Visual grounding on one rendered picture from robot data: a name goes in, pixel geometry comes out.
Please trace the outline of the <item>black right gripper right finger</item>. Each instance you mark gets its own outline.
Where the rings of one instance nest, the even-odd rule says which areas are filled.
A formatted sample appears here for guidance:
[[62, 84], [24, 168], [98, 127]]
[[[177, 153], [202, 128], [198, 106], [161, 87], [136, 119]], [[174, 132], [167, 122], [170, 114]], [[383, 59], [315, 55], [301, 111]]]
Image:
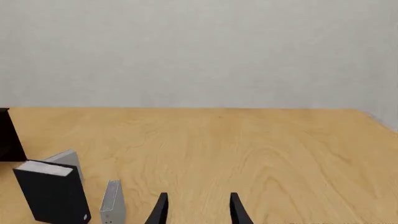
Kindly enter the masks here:
[[236, 192], [230, 194], [229, 210], [232, 224], [254, 224]]

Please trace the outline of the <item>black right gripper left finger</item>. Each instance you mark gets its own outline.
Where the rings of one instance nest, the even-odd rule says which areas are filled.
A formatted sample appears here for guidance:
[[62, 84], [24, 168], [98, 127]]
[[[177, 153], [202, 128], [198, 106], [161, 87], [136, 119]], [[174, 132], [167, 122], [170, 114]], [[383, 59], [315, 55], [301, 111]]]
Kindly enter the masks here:
[[167, 223], [167, 215], [169, 210], [169, 198], [166, 192], [162, 192], [157, 202], [152, 209], [149, 217], [145, 221], [144, 224], [166, 224]]

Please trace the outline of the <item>black book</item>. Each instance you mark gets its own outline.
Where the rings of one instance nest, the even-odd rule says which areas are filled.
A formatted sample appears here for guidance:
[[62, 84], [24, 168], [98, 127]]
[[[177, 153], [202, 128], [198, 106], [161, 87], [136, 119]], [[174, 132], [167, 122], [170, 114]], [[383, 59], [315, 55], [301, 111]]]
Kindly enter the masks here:
[[88, 224], [91, 220], [77, 166], [27, 160], [13, 172], [36, 221]]

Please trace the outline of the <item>dark wooden cabinet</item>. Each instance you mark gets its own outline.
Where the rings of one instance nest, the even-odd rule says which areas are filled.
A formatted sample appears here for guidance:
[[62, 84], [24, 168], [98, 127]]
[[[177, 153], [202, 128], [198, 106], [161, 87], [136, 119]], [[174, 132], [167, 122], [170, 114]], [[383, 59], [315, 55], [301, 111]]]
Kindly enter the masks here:
[[8, 110], [0, 108], [0, 162], [24, 162], [27, 157]]

